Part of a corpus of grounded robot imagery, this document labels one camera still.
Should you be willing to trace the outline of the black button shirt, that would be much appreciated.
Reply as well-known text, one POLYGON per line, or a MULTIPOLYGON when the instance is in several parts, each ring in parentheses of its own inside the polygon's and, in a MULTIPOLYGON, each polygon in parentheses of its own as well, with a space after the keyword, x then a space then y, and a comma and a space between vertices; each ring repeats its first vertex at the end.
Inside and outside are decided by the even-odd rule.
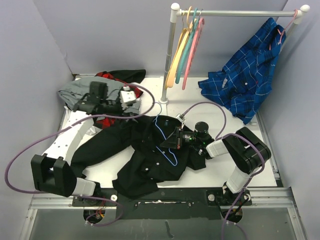
POLYGON ((75 151, 71 169, 77 177, 82 177, 85 168, 131 146, 134 152, 117 173, 113 188, 128 198, 156 192, 158 183, 179 180, 186 168, 206 167, 205 158, 189 146, 180 150, 160 147, 180 125, 177 119, 163 115, 116 121, 75 151))

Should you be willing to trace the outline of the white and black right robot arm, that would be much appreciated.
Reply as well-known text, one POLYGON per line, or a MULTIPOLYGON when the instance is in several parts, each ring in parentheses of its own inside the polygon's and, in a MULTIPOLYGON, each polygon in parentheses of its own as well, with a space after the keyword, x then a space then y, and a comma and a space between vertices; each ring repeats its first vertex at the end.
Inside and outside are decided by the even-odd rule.
POLYGON ((180 150, 191 147, 205 159, 213 159, 229 154, 235 163, 231 176, 224 184, 222 197, 230 205, 241 198, 241 190, 247 187, 249 179, 263 168, 272 156, 270 149, 249 128, 242 127, 236 133, 229 133, 214 139, 209 134, 209 125, 203 121, 197 122, 194 131, 185 131, 176 127, 164 139, 160 147, 180 150))

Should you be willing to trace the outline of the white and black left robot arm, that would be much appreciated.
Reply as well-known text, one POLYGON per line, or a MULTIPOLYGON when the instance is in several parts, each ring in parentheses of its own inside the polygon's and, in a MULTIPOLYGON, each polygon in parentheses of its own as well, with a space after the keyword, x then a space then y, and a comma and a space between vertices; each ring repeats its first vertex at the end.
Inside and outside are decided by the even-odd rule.
POLYGON ((89 91, 75 104, 67 124, 68 130, 59 134, 42 154, 31 159, 35 189, 63 197, 84 196, 88 204, 100 203, 102 193, 96 182, 77 177, 70 164, 86 132, 94 125, 92 116, 126 116, 125 112, 137 101, 133 87, 125 85, 109 91, 105 83, 93 81, 89 91))

